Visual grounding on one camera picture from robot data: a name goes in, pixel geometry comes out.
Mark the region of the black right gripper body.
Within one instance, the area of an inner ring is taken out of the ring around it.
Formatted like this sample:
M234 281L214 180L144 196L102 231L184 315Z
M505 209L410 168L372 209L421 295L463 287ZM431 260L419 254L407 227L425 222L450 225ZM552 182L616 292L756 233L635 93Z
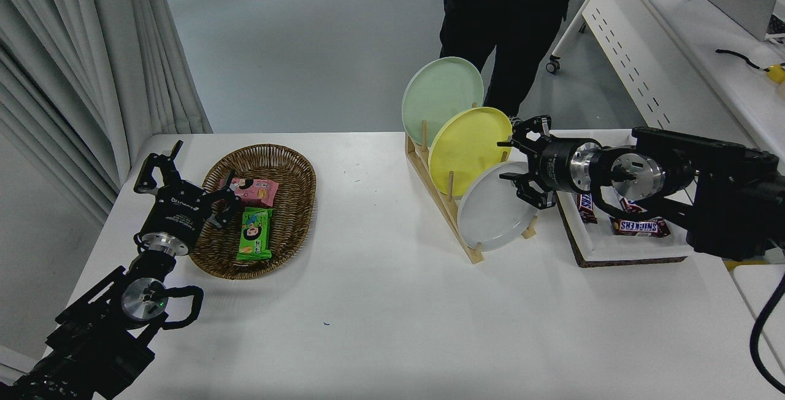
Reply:
M550 137L538 157L538 174L550 190L577 193L571 162L577 148L576 138Z

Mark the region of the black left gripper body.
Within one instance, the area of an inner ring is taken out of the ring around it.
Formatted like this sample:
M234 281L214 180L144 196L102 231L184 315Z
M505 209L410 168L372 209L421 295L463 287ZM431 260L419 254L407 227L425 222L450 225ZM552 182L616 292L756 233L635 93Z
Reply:
M182 242L196 242L212 208L202 188L176 183L159 188L155 202L142 226L143 237L165 233Z

